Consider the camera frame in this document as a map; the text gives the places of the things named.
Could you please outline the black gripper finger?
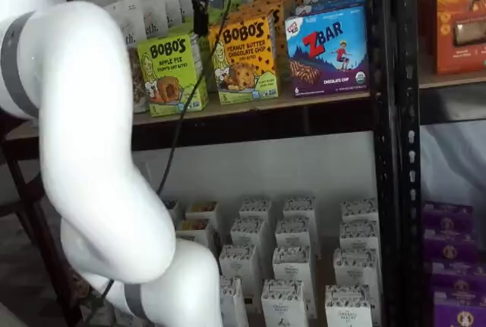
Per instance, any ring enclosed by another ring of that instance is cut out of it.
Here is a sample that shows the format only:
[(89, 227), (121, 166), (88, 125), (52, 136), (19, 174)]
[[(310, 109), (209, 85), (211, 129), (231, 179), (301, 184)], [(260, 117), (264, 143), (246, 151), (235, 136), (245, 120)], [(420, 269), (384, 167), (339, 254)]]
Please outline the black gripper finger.
[(191, 2), (194, 11), (194, 32), (200, 36), (202, 34), (200, 0), (191, 0)]
[(208, 33), (209, 25), (209, 13), (208, 13), (209, 0), (200, 0), (200, 34), (206, 36)]

